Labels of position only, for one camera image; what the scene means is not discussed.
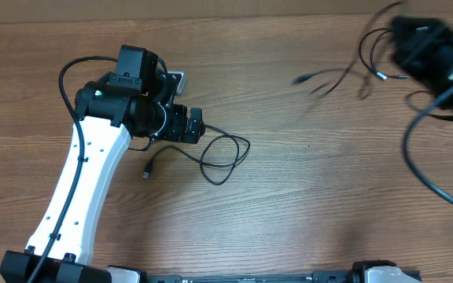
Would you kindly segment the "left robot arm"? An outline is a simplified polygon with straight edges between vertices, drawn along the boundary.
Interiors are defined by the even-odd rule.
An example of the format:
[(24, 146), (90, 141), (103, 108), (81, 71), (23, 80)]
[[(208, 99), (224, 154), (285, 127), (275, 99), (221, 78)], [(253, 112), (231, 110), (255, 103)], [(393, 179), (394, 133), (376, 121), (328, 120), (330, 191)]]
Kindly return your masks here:
[(0, 266), (7, 282), (144, 282), (135, 268), (92, 267), (98, 220), (117, 165), (134, 138), (195, 144), (202, 111), (174, 102), (185, 76), (155, 53), (122, 46), (116, 69), (88, 82), (66, 105), (72, 140), (50, 204), (23, 252)]

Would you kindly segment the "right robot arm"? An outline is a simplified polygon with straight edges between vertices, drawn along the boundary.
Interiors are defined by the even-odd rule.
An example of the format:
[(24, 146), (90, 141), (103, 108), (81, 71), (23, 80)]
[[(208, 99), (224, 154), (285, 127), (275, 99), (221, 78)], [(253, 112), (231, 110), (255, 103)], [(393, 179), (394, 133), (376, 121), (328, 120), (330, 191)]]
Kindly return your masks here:
[(412, 78), (434, 96), (433, 102), (411, 121), (403, 134), (402, 154), (414, 176), (437, 196), (453, 205), (453, 196), (424, 175), (412, 160), (409, 141), (412, 131), (435, 108), (453, 111), (453, 30), (436, 18), (393, 17), (390, 26), (379, 32), (391, 34), (392, 60), (406, 72), (395, 79)]

